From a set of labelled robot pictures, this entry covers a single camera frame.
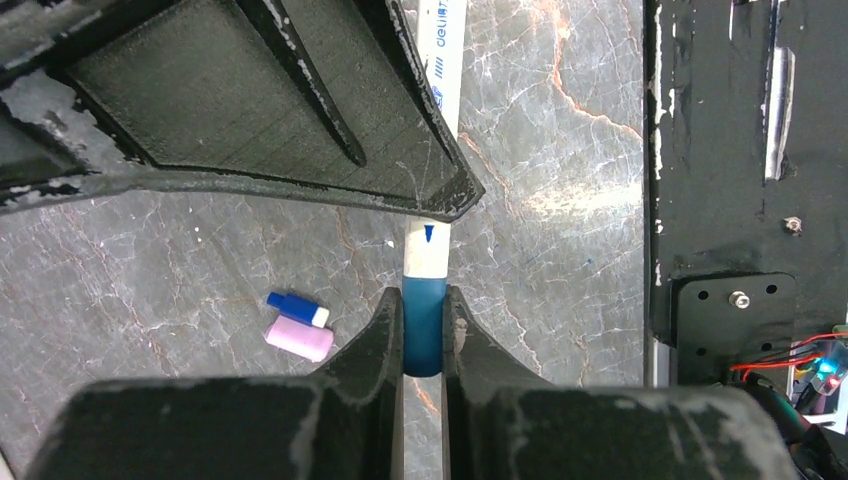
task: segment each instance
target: screw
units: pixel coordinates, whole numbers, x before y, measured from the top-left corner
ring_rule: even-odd
[[[792,235],[801,235],[801,219],[798,217],[788,217],[783,219],[784,227],[792,232]]]
[[[748,298],[748,295],[745,295],[745,292],[733,292],[730,294],[730,298],[728,300],[731,305],[740,310],[744,310],[751,305],[751,299]]]

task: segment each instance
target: cable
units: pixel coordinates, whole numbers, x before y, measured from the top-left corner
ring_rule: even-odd
[[[817,358],[821,358],[824,355],[821,353],[813,353],[811,355],[807,355],[805,357],[796,358],[793,360],[787,360],[784,362],[772,362],[772,363],[740,363],[739,365],[734,365],[730,367],[731,371],[744,370],[742,374],[742,381],[748,379],[748,374],[751,373],[751,370],[765,370],[770,368],[782,368],[782,367],[794,367],[795,365],[800,365],[802,363],[807,363]]]
[[[812,353],[810,355],[804,357],[797,357],[797,355],[803,355],[807,352],[799,352],[792,354],[792,352],[797,351],[800,348],[803,348],[807,345],[810,345],[813,342],[823,339],[836,339],[848,337],[848,332],[838,332],[838,333],[820,333],[816,335],[812,335],[800,342],[798,342],[795,346],[789,348],[788,350],[783,350],[780,352],[771,353],[769,355],[764,356],[763,358],[751,362],[751,363],[740,363],[738,365],[733,365],[730,367],[730,371],[742,371],[742,380],[745,381],[748,378],[748,374],[751,370],[754,369],[770,369],[770,368],[782,368],[782,367],[794,367],[796,365],[801,365],[804,363],[808,363],[817,358],[821,358],[823,355],[821,353]],[[789,357],[785,360],[778,361],[777,357],[789,353]]]

